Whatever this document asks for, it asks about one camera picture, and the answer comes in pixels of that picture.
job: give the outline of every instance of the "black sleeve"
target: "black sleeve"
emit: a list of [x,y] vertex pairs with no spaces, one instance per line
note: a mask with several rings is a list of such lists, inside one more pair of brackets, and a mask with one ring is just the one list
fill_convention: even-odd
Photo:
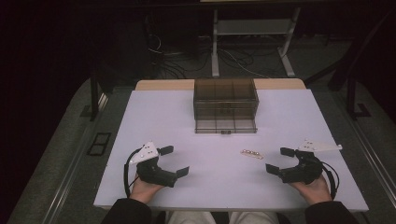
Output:
[[307,224],[359,224],[340,202],[316,203],[305,210]]
[[151,210],[145,203],[133,199],[118,199],[108,211],[102,224],[149,224]]

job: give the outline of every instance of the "small box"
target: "small box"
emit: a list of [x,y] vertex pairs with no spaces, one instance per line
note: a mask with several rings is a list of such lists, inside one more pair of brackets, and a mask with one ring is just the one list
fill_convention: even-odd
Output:
[[259,98],[251,78],[195,79],[196,133],[255,133]]

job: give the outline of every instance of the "person's hand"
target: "person's hand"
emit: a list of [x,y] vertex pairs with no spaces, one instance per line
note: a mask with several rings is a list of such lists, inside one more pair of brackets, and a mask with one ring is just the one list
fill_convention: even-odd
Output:
[[163,186],[161,185],[149,184],[137,178],[129,198],[135,199],[141,203],[148,203],[151,201],[152,197],[154,197],[154,194],[162,188]]
[[290,185],[300,192],[309,205],[332,201],[332,196],[323,175],[308,185],[304,182],[290,183]]

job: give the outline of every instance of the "white table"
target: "white table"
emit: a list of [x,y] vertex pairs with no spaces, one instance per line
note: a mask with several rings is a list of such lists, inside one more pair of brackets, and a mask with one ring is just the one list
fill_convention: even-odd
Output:
[[[335,144],[310,90],[258,90],[257,133],[202,134],[194,132],[192,90],[133,91],[103,175],[94,205],[109,208],[125,197],[123,164],[148,141],[156,147],[172,145],[172,154],[160,157],[159,166],[175,172],[190,166],[174,188],[158,192],[149,204],[161,210],[285,211],[307,207],[299,193],[267,174],[265,163],[280,168],[298,160],[281,156],[281,147],[297,148],[305,138]],[[263,160],[240,154],[260,152]],[[339,151],[316,153],[335,168],[341,184],[335,200],[351,211],[366,211],[367,204]],[[130,181],[135,166],[130,167]]]

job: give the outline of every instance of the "pants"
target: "pants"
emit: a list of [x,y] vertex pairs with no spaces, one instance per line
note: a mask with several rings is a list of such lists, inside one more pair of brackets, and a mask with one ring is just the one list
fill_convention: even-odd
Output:
[[[278,224],[274,212],[231,212],[230,224]],[[167,212],[167,224],[216,224],[210,212]]]

